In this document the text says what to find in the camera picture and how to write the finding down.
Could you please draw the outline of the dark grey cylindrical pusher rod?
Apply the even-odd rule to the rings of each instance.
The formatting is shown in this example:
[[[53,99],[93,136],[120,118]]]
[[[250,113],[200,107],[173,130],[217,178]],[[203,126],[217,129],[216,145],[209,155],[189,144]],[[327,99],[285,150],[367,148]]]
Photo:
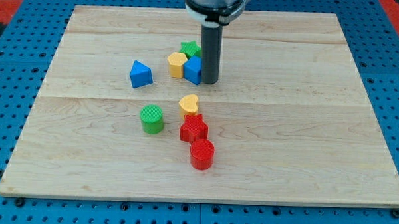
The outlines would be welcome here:
[[[201,81],[215,84],[219,80],[222,27],[201,27]]]

